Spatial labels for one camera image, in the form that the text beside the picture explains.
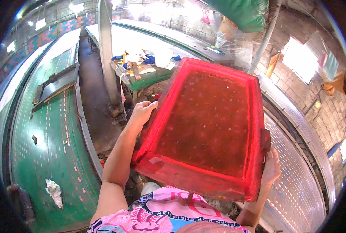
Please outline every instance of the metal pillar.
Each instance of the metal pillar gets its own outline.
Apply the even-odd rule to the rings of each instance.
[[[260,47],[258,48],[256,57],[255,57],[254,61],[252,62],[252,64],[250,65],[250,69],[247,72],[250,75],[253,74],[258,63],[260,62],[260,59],[261,59],[262,55],[264,54],[266,46],[269,43],[269,40],[270,40],[271,35],[273,33],[275,24],[277,22],[277,18],[278,18],[278,14],[279,14],[279,10],[280,10],[280,5],[282,4],[282,0],[276,0],[274,2],[275,2],[275,5],[273,7],[272,6],[270,7],[271,10],[269,13],[269,18],[271,18],[271,22],[269,24],[269,27],[266,30],[264,39],[263,39]]]
[[[99,51],[101,55],[104,82],[112,104],[118,104],[117,82],[115,73],[109,65],[112,55],[112,3],[110,0],[100,0],[98,4]]]

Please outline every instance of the printed shirt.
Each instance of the printed shirt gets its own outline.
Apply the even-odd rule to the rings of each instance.
[[[94,221],[87,232],[175,232],[189,223],[208,221],[249,233],[198,194],[187,204],[188,195],[189,192],[171,186],[157,189],[136,200],[128,210]]]

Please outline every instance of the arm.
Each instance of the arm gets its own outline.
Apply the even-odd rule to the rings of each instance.
[[[261,217],[261,213],[264,209],[266,199],[269,195],[270,189],[274,181],[278,179],[280,175],[280,163],[278,152],[275,148],[268,152],[264,172],[261,178],[260,193],[258,199],[255,202],[246,203],[243,210],[236,218],[236,223],[247,227],[250,231],[254,232],[255,227]]]
[[[110,156],[105,162],[98,207],[91,222],[100,217],[127,209],[124,196],[125,184],[129,178],[130,161],[138,133],[156,109],[158,102],[144,101],[135,105],[133,114],[125,129],[121,132]]]

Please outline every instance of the crumpled paper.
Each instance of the crumpled paper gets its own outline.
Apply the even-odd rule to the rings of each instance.
[[[59,208],[63,209],[62,198],[60,197],[62,190],[61,190],[60,186],[52,180],[46,179],[45,181],[46,181],[46,186],[47,186],[47,188],[45,188],[46,192],[48,194],[50,194],[50,197],[53,198],[55,204]]]

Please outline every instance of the hand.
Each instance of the hand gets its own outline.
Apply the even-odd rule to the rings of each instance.
[[[267,153],[261,186],[271,186],[280,175],[279,155],[275,148]]]
[[[143,125],[150,118],[152,110],[156,109],[158,104],[157,101],[151,103],[148,100],[136,104],[126,127],[135,133],[141,132]]]

